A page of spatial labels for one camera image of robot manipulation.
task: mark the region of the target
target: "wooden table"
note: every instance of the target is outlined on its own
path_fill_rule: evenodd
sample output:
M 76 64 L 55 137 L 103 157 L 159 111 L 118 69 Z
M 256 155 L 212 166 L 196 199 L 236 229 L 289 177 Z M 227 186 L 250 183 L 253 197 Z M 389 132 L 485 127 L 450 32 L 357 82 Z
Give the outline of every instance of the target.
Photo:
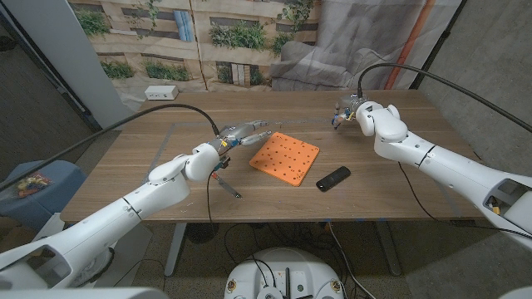
M 231 162 L 219 175 L 243 195 L 237 199 L 215 180 L 210 183 L 210 210 L 214 222 L 352 221 L 427 219 L 411 194 L 397 162 L 373 151 L 374 137 L 362 134 L 358 123 L 344 122 L 333 130 L 334 104 L 349 91 L 294 91 L 179 94 L 173 102 L 194 105 L 207 112 L 221 129 L 251 120 L 268 120 L 266 129 L 278 131 L 320 148 L 299 187 L 293 187 L 251 166 L 262 142 L 229 152 Z M 477 160 L 419 91 L 368 91 L 371 100 L 395 105 L 409 130 L 430 142 Z M 147 101 L 140 109 L 169 101 Z M 158 110 L 126 125 L 86 182 L 61 213 L 77 222 L 139 187 L 156 165 L 178 154 L 189 154 L 214 137 L 206 119 L 192 110 Z M 339 166 L 351 176 L 322 193 L 316 182 Z M 479 218 L 462 197 L 411 166 L 404 166 L 426 209 L 437 218 Z M 208 222 L 206 182 L 190 183 L 190 196 L 147 220 Z

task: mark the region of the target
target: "gray curtain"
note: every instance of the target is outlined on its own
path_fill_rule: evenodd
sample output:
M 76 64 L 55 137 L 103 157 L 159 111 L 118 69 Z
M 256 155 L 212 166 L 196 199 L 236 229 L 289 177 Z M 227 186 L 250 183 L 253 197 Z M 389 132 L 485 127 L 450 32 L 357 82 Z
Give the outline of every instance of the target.
M 270 68 L 275 91 L 353 90 L 360 73 L 395 62 L 424 0 L 323 0 L 315 46 L 287 42 Z M 367 89 L 383 88 L 391 68 L 364 76 Z

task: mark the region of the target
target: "blue chair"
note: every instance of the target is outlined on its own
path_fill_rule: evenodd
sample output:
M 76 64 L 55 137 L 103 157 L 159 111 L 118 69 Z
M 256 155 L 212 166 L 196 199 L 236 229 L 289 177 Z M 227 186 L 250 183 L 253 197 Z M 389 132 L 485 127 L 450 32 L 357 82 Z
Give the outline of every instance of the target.
M 41 162 L 19 164 L 7 179 L 15 178 Z M 86 179 L 86 175 L 79 167 L 66 161 L 54 161 L 38 172 L 51 179 L 53 184 L 23 199 L 0 201 L 0 215 L 16 219 L 37 232 L 54 213 L 59 213 L 65 208 Z

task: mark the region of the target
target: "green plants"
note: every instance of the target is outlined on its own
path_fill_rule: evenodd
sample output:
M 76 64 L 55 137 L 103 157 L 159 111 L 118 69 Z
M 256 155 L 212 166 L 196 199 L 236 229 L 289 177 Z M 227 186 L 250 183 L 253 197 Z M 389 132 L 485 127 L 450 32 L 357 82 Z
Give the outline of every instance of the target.
M 109 33 L 109 25 L 106 23 L 105 16 L 101 12 L 93 12 L 86 9 L 74 11 L 77 21 L 88 37 L 95 35 L 104 35 Z
M 209 35 L 213 40 L 213 45 L 217 47 L 245 47 L 262 51 L 266 46 L 266 31 L 263 25 L 255 23 L 247 26 L 246 22 L 238 22 L 232 27 L 221 27 L 218 24 L 212 24 Z
M 250 83 L 252 86 L 261 85 L 264 83 L 264 76 L 261 71 L 257 67 L 252 67 L 249 70 L 250 73 Z
M 233 76 L 229 66 L 217 66 L 218 80 L 222 83 L 233 84 Z
M 103 71 L 111 79 L 126 79 L 131 78 L 135 74 L 133 69 L 127 62 L 119 61 L 101 61 L 100 62 Z
M 288 9 L 283 8 L 283 13 L 277 15 L 277 20 L 286 18 L 293 22 L 293 32 L 298 32 L 307 21 L 310 12 L 314 8 L 314 0 L 295 0 L 288 3 Z
M 161 62 L 145 61 L 144 66 L 149 78 L 188 81 L 190 74 L 184 66 L 168 66 Z
M 293 38 L 295 37 L 295 34 L 293 32 L 286 33 L 286 32 L 280 32 L 276 37 L 273 38 L 271 51 L 273 54 L 277 57 L 281 55 L 281 48 L 284 46 L 285 43 L 293 41 Z
M 139 1 L 138 4 L 134 4 L 133 7 L 136 7 L 137 12 L 133 12 L 131 14 L 130 23 L 133 25 L 133 27 L 138 28 L 140 27 L 140 23 L 142 22 L 141 16 L 146 15 L 151 20 L 151 28 L 150 31 L 145 35 L 139 35 L 138 38 L 142 39 L 143 37 L 149 36 L 157 27 L 157 24 L 155 23 L 155 20 L 157 19 L 157 14 L 159 13 L 159 8 L 154 5 L 155 2 L 160 2 L 161 0 L 148 0 L 147 2 L 141 3 Z M 144 8 L 142 8 L 142 5 L 145 5 L 148 7 L 148 10 L 146 11 Z

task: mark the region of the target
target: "table leg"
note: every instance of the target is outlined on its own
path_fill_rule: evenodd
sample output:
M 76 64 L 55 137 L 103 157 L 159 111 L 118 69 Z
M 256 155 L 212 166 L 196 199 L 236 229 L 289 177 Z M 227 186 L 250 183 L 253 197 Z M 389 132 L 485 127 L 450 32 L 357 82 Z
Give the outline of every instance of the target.
M 185 238 L 185 228 L 186 223 L 175 224 L 174 237 L 172 238 L 172 244 L 170 245 L 170 251 L 168 252 L 168 258 L 166 259 L 166 277 L 171 277 L 174 275 L 175 264 L 177 263 L 177 258 L 180 255 L 183 238 Z
M 381 241 L 382 250 L 384 251 L 384 255 L 388 262 L 388 269 L 393 276 L 400 276 L 401 264 L 399 263 L 399 258 L 397 258 L 397 251 L 393 243 L 392 232 L 390 232 L 388 222 L 377 221 L 375 222 L 375 225 L 377 227 L 379 240 Z

